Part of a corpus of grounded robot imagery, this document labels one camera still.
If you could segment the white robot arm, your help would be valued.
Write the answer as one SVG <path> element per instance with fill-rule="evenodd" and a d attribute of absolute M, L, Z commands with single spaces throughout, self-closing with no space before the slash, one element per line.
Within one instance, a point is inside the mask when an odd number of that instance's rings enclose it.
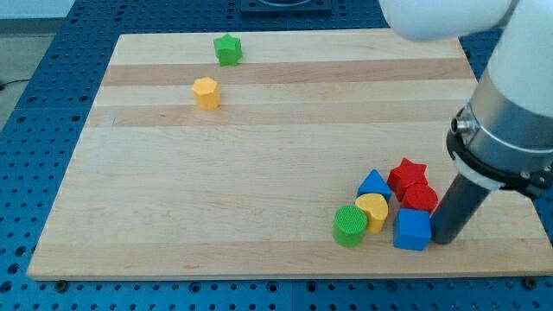
<path fill-rule="evenodd" d="M 448 152 L 487 190 L 539 197 L 552 186 L 552 2 L 382 0 L 385 20 L 410 41 L 439 41 L 501 27 Z"/>

